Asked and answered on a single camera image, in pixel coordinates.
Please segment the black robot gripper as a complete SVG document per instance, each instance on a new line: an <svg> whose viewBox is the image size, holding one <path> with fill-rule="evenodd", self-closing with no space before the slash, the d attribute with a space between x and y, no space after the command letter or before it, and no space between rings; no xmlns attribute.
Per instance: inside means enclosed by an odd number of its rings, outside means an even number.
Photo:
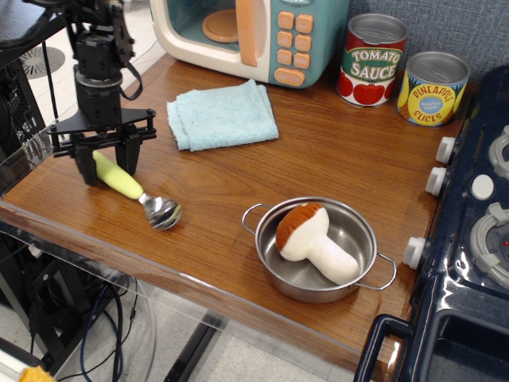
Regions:
<svg viewBox="0 0 509 382"><path fill-rule="evenodd" d="M157 136L155 111L121 107L122 75L94 80L75 74L78 111L47 128L55 157L74 157L84 182L96 186L93 151L115 147L117 164L129 175L138 167L141 144Z"/></svg>

